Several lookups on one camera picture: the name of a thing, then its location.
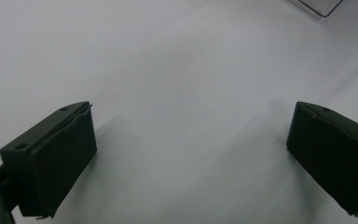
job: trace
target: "screw hole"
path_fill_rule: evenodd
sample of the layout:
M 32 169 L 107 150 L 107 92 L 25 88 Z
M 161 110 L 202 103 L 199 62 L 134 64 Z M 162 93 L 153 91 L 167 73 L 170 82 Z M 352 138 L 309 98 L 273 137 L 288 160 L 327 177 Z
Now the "screw hole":
M 28 147 L 28 144 L 26 143 L 21 143 L 19 145 L 16 146 L 16 149 L 22 149 L 22 148 L 25 148 L 25 147 Z

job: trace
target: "white surface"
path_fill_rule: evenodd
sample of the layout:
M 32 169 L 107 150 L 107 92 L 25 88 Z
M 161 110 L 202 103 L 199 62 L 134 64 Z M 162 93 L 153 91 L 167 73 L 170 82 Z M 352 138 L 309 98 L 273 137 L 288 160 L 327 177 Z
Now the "white surface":
M 285 147 L 296 101 L 358 121 L 358 1 L 0 1 L 0 147 L 84 100 L 98 155 L 19 224 L 358 223 Z

